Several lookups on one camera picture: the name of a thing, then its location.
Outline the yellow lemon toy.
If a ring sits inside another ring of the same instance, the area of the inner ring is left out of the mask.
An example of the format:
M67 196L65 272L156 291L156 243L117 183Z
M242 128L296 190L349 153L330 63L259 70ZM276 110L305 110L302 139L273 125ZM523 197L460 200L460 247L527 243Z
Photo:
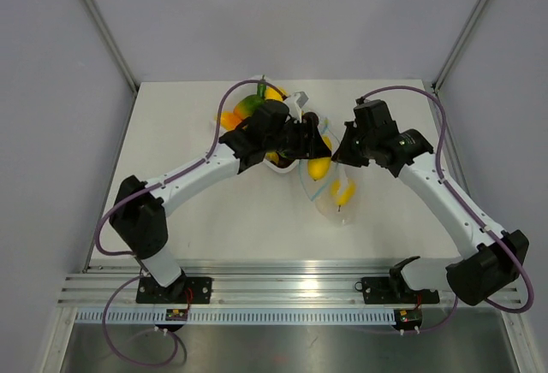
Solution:
M313 181L321 181L329 173L331 168L331 159L321 157L307 161L307 173Z

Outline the clear zip bag teal zipper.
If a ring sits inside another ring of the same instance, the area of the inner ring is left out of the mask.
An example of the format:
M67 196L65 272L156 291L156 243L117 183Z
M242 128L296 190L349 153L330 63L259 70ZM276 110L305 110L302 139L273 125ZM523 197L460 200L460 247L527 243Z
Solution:
M349 225L360 203L360 185L354 168L327 159L300 160L302 189L318 212L336 226Z

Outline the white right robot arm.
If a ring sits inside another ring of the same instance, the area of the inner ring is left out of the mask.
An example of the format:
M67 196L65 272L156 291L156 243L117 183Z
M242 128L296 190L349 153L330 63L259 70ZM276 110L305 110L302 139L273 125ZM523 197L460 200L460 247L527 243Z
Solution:
M359 99L333 161L356 168L375 162L409 187L453 240L457 258L411 257L389 272L390 295L410 300L422 290L450 289L467 305L487 301L520 277L529 247L520 230L506 231L451 178L417 130L400 132L386 102Z

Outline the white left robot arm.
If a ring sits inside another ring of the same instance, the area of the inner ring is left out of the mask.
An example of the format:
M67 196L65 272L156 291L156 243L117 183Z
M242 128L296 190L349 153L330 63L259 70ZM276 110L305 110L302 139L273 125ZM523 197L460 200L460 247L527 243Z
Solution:
M168 216L208 187L262 163L269 152L295 160L331 156L315 113L292 116L286 104L267 100L203 157L159 179L131 175L122 181L109 223L151 277L155 302L191 297L188 278L167 246Z

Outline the dark purple passionfruit toy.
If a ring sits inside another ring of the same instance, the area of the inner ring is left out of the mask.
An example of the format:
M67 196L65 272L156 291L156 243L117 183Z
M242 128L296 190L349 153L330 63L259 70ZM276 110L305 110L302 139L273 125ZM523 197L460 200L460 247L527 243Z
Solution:
M307 112L302 115L302 121L311 124L312 126L318 126L319 117L314 112Z

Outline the green orange mango toy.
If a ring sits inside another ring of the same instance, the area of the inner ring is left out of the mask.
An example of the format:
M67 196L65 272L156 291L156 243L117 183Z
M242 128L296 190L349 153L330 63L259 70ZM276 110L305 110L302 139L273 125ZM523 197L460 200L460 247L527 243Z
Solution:
M257 94L248 95L234 107L233 112L240 119L245 120L264 102L265 100Z

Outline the green chili pepper toy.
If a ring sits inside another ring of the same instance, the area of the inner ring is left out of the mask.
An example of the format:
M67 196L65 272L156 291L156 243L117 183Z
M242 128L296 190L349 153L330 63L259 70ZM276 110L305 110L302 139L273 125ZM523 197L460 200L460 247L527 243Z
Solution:
M266 84L266 79L265 79L265 76L264 75L261 75L259 78L258 78L258 83L256 85L256 94L261 98L261 99L265 99L265 96L266 96L266 90L267 90L267 84Z

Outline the yellow orange mango toy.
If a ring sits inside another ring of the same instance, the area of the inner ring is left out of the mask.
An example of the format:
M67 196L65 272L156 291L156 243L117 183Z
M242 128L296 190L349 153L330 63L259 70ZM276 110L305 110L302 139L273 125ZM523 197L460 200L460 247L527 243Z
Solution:
M233 112L223 111L219 117L216 118L220 127L225 131L232 131L236 129L241 123L242 119Z

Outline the white perforated plastic basket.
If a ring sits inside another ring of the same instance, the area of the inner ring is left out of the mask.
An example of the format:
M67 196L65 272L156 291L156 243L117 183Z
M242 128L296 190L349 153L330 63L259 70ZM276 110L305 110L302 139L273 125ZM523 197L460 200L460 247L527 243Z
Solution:
M250 77L250 80L257 80L261 75L264 74L256 74L254 76ZM272 79L265 76L266 84L267 86L271 86L272 88L279 88L282 87L282 85L279 85L278 83L275 83ZM236 88L228 97L228 99L225 101L223 105L223 111L229 111L233 112L234 107L246 96L256 94L256 85L254 84L248 84L245 86L239 86ZM329 135L328 134L328 128L330 127L330 121L325 116L321 115L317 110L315 110L311 106L311 101L308 101L306 105L303 108L303 113L306 113L308 111L314 112L319 117L319 133L322 135ZM268 168L272 169L276 173L280 175L287 174L291 170L298 167L299 162L297 160L293 159L287 159L282 158L280 155L275 156L273 153L267 153L265 156L265 159L263 161L263 164L265 164Z

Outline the right aluminium frame post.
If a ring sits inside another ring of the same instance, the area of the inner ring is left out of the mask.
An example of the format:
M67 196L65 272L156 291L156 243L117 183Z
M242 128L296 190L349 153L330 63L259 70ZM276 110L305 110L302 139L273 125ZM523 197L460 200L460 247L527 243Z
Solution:
M475 1L467 19L464 21L463 26L458 33L454 44L451 46L447 57L445 57L443 65L432 82L432 90L435 94L439 94L442 91L445 83L451 76L452 71L456 67L461 56L464 54L465 49L471 42L475 30L480 25L480 22L489 9L492 1L493 0Z

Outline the aluminium frame post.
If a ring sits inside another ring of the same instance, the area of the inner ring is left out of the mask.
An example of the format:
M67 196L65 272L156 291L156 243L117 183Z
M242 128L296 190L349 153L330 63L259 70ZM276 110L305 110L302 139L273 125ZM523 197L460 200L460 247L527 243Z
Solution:
M493 0L475 1L467 19L464 21L463 26L458 33L454 44L451 46L447 57L445 57L443 65L432 82L432 90L435 94L439 94L442 91L445 83L451 76L452 71L456 67L461 56L464 54L465 49L471 42L475 30L480 25L480 22L489 9L492 1Z
M132 93L133 98L137 98L140 89L140 83L137 81L134 73L129 67L122 51L120 50L116 39L114 38L98 3L96 0L80 0L86 14L89 16L99 38L102 40L105 49L108 51L110 58L116 65L117 70L125 80L125 83Z

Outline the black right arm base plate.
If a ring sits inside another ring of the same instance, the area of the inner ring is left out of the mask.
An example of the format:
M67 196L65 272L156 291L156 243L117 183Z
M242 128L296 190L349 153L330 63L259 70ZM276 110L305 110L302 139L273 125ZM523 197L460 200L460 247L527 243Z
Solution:
M366 305L435 305L440 303L437 291L423 289L396 290L388 276L362 277L354 284L354 290L363 296Z

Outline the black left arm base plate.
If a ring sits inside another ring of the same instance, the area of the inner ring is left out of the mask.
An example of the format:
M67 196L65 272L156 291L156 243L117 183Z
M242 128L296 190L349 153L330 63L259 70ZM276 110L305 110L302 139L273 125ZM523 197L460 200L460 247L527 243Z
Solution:
M152 277L139 281L135 301L145 305L208 305L211 302L211 277L181 276L168 287Z

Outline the left aluminium frame post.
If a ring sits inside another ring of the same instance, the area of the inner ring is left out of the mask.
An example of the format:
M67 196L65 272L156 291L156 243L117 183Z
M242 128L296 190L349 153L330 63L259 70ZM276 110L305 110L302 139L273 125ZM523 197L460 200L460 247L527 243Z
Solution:
M137 81L134 73L129 67L122 51L120 50L116 39L114 38L98 3L96 0L80 0L86 14L89 16L99 38L102 40L105 49L108 51L110 58L116 65L117 70L125 80L125 83L132 93L133 98L137 98L140 89L140 83Z

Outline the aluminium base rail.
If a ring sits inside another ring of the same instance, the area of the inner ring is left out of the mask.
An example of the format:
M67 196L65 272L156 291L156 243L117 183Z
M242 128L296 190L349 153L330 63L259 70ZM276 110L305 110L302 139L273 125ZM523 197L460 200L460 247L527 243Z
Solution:
M361 308L354 288L366 275L385 275L385 260L229 261L182 259L190 276L212 279L212 308ZM101 306L125 281L139 274L129 258L94 258L82 273L65 277L57 303L63 307Z

